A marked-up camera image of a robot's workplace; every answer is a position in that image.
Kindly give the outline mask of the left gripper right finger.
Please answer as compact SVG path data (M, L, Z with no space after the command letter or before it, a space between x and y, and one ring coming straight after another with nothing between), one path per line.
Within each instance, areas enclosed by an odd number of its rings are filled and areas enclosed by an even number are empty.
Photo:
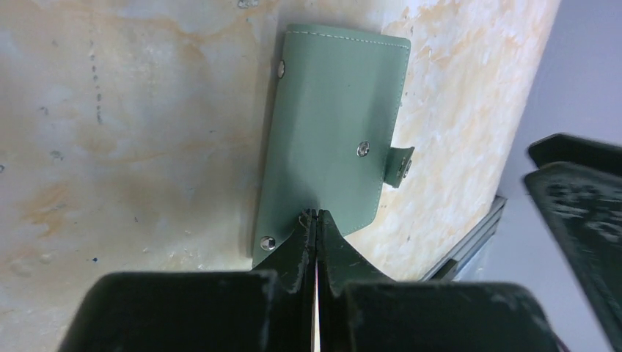
M399 282L316 220L322 351L557 351L543 310L503 282Z

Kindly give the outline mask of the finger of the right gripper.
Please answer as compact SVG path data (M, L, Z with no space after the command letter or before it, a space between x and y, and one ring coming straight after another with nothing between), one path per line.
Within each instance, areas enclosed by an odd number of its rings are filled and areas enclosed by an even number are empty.
M607 335L621 349L621 147L564 133L532 143L524 184Z

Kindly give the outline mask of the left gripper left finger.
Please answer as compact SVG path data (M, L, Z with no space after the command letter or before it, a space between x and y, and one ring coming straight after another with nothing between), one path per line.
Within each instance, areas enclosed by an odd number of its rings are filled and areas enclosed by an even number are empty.
M61 351L312 351L317 213L250 271L116 272L87 292Z

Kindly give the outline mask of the green leather card holder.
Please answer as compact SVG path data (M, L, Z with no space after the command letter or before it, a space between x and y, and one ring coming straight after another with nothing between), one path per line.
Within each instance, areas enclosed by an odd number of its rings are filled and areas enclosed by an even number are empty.
M252 254L260 264L305 210L342 235L370 225L384 185L399 187L413 149L392 146L411 43L330 26L285 30Z

